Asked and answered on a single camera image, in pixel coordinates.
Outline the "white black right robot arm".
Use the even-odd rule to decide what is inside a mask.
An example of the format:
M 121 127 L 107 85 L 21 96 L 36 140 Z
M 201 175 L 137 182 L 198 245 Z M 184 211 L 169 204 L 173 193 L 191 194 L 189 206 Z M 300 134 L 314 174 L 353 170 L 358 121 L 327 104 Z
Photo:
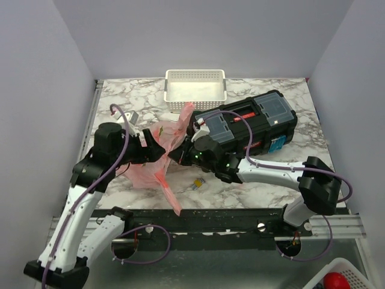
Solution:
M 197 166 L 225 183 L 263 183 L 290 188 L 300 193 L 283 208 L 277 230 L 292 235 L 314 215 L 332 216 L 336 212 L 341 179 L 321 159 L 308 157 L 304 162 L 262 161 L 226 152 L 206 135 L 182 144 L 168 153 L 181 166 Z

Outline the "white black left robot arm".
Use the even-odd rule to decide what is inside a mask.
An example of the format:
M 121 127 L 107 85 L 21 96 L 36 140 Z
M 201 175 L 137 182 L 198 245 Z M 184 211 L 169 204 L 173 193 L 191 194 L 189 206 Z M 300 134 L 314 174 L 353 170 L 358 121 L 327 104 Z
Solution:
M 72 170 L 66 204 L 57 227 L 39 258 L 27 262 L 25 275 L 45 287 L 82 288 L 91 264 L 112 240 L 132 234 L 132 214 L 115 207 L 101 225 L 84 237 L 96 205 L 116 177 L 116 168 L 154 163 L 165 154 L 149 129 L 144 129 L 143 134 L 145 146 L 137 133 L 128 133 L 119 123 L 99 125 L 93 147 Z

